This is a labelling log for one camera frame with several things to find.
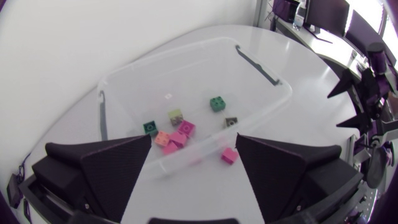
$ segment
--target clear plastic bin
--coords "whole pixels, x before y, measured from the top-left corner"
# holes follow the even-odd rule
[[[168,156],[152,142],[141,172],[150,179],[226,147],[234,148],[238,131],[250,134],[256,126],[265,125],[292,94],[285,80],[238,46],[228,38],[184,45],[144,57],[104,77],[98,84],[103,139],[142,135],[143,124],[149,121],[155,121],[159,131],[172,133],[177,127],[167,113],[180,109],[184,120],[196,125],[195,134],[183,149]],[[215,113],[210,99],[217,96],[224,99],[226,108]],[[225,128],[227,117],[237,117],[238,123]]]

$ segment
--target pink toy block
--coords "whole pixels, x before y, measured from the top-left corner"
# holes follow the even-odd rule
[[[235,160],[238,158],[238,156],[239,156],[238,152],[232,151],[231,148],[226,148],[223,151],[223,154],[222,154],[221,158],[225,162],[227,162],[227,163],[232,165],[235,162]]]
[[[178,147],[174,144],[174,142],[170,142],[166,147],[162,149],[163,154],[169,155],[178,150]]]
[[[170,135],[170,141],[174,142],[174,144],[181,149],[187,141],[187,136],[176,131]]]
[[[159,146],[165,147],[169,143],[169,139],[170,139],[169,134],[167,134],[164,131],[159,131],[159,133],[157,134],[157,136],[155,138],[155,143],[158,144]]]
[[[192,136],[194,130],[195,125],[185,120],[181,122],[180,126],[177,129],[179,133],[186,135],[188,138]]]

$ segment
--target green toy block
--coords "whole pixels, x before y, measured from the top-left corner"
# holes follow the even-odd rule
[[[224,125],[226,127],[230,127],[238,122],[237,118],[225,118]]]
[[[222,97],[218,96],[210,100],[210,106],[214,112],[219,112],[220,110],[225,109],[225,102]]]
[[[155,136],[157,134],[155,121],[148,122],[143,125],[145,134],[150,134],[151,136]]]
[[[181,110],[176,109],[176,110],[170,111],[169,118],[170,118],[170,121],[173,126],[179,125],[183,120]]]

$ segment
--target white table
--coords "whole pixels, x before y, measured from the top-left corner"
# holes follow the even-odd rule
[[[358,64],[357,60],[363,61],[363,58],[360,54],[357,54],[354,59],[351,58],[354,48],[344,39],[323,30],[322,35],[326,37],[326,40],[332,42],[332,44],[318,40],[308,30],[304,29],[304,27],[296,30],[291,23],[285,22],[282,19],[278,19],[277,28],[284,35],[296,39],[308,49],[314,51],[319,57],[331,60],[343,68],[349,68],[358,77],[361,76],[356,66]]]
[[[326,98],[338,77],[315,53],[296,41],[255,27],[216,26],[185,34],[146,56],[216,37],[239,42],[292,87],[290,102],[264,127],[264,134],[257,137],[309,146],[339,144],[343,148],[341,157],[345,157],[346,140],[359,133],[355,129],[337,128],[336,124],[355,115],[353,105],[346,93]],[[34,147],[25,165],[26,176],[33,174],[31,165],[45,156],[46,142],[98,141],[97,109],[96,90],[92,90]],[[35,224],[44,222],[33,208],[31,216]],[[235,217],[241,223],[263,223],[241,160],[228,166],[216,155],[161,179],[144,181],[140,176],[122,223],[146,223],[150,217],[183,220]]]

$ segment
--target cable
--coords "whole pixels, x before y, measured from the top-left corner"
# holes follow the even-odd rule
[[[17,183],[20,184],[25,180],[25,161],[26,159],[30,156],[30,153],[25,157],[24,161],[22,161],[22,164],[19,166],[19,172],[17,174]]]

